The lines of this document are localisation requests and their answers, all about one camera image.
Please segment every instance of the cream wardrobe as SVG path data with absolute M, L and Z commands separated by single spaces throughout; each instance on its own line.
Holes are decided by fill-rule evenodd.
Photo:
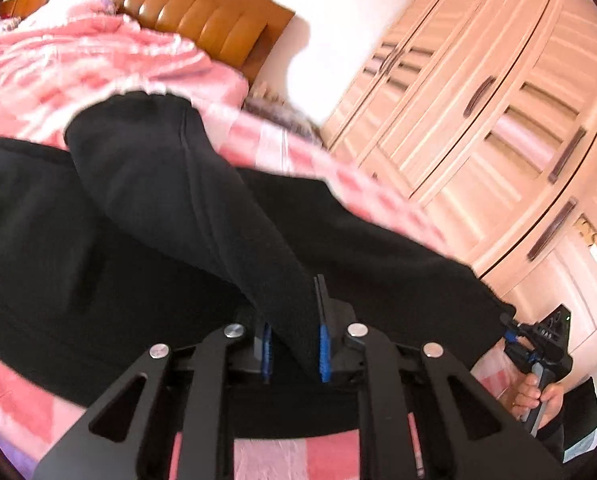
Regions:
M 597 362 L 591 0 L 414 0 L 323 139 L 420 203 L 519 318 L 568 306 L 569 384 Z

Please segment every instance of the metal screw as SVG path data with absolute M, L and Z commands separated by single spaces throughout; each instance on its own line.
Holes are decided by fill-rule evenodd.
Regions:
M 223 333 L 225 334 L 225 337 L 236 339 L 245 333 L 245 327 L 239 323 L 232 323 L 225 327 Z
M 428 357 L 441 357 L 443 355 L 443 347 L 438 343 L 425 343 L 423 353 Z
M 152 357 L 152 359 L 162 359 L 168 355 L 169 352 L 169 346 L 163 343 L 156 344 L 149 349 L 149 355 Z
M 352 337 L 363 337 L 368 335 L 370 329 L 363 323 L 352 323 L 347 328 L 347 333 Z

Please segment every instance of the black handle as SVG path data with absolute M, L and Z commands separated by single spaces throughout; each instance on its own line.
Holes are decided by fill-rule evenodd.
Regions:
M 477 107 L 477 103 L 479 102 L 480 98 L 483 96 L 485 91 L 490 88 L 494 81 L 496 81 L 496 77 L 491 75 L 481 83 L 481 86 L 477 88 L 477 91 L 474 92 L 474 95 L 472 95 L 472 99 L 470 99 L 469 103 L 467 103 L 465 111 L 463 112 L 463 117 L 470 117 L 471 113 L 474 111 L 474 108 Z
M 563 226 L 567 217 L 575 209 L 578 204 L 578 200 L 575 197 L 571 197 L 570 200 L 565 202 L 565 205 L 561 208 L 561 211 L 555 216 L 554 220 L 547 226 L 547 229 L 539 237 L 536 243 L 531 247 L 528 252 L 528 260 L 533 262 L 550 240 L 554 237 L 557 231 Z
M 540 363 L 535 363 L 534 366 L 532 366 L 532 373 L 539 377 L 539 390 L 541 393 L 543 393 L 543 390 L 556 379 L 554 372 L 548 368 L 544 368 Z M 528 430 L 532 436 L 536 436 L 537 431 L 539 430 L 539 424 L 541 423 L 546 407 L 547 404 L 541 402 L 537 408 L 530 410 L 527 418 L 523 421 L 523 427 Z
M 587 130 L 582 126 L 576 131 L 574 137 L 572 137 L 569 144 L 565 147 L 565 150 L 563 150 L 563 154 L 561 155 L 559 160 L 557 160 L 557 163 L 554 165 L 554 168 L 552 169 L 552 171 L 549 172 L 549 175 L 547 176 L 547 180 L 550 182 L 550 184 L 554 184 L 557 181 L 559 175 L 561 174 L 561 171 L 563 171 L 563 168 L 565 168 L 565 164 L 570 160 L 570 157 L 575 152 L 578 143 L 581 142 L 581 139 L 585 137 L 586 133 Z

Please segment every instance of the bed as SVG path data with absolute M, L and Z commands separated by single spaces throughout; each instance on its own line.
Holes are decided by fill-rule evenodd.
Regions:
M 111 1 L 120 14 L 105 12 L 101 0 L 78 0 L 64 12 L 51 9 L 52 0 L 4 4 L 4 14 L 25 20 L 0 35 L 0 136 L 66 150 L 63 131 L 79 110 L 132 89 L 175 92 L 198 108 L 232 165 L 325 180 L 357 216 L 448 254 L 438 229 L 395 190 L 240 110 L 291 11 L 271 0 Z M 473 373 L 495 396 L 511 378 L 500 347 Z M 0 362 L 0 446 L 25 476 L 82 412 Z M 358 449 L 355 431 L 239 441 L 236 478 L 358 478 Z
M 0 13 L 27 18 L 49 0 L 7 0 Z M 142 27 L 189 38 L 254 81 L 294 12 L 272 0 L 111 0 Z

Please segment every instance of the pink checkered bedsheet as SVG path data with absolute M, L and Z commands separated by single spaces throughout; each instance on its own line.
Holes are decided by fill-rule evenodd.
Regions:
M 66 150 L 63 132 L 79 110 L 136 89 L 189 98 L 214 148 L 233 165 L 322 179 L 360 218 L 449 253 L 421 208 L 396 190 L 240 111 L 245 80 L 190 41 L 141 29 L 127 16 L 102 14 L 0 36 L 0 136 Z M 498 395 L 510 381 L 501 347 L 488 352 L 473 373 Z M 0 436 L 33 460 L 40 460 L 82 412 L 0 362 Z M 238 480 L 358 478 L 355 431 L 305 440 L 239 441 L 234 452 Z

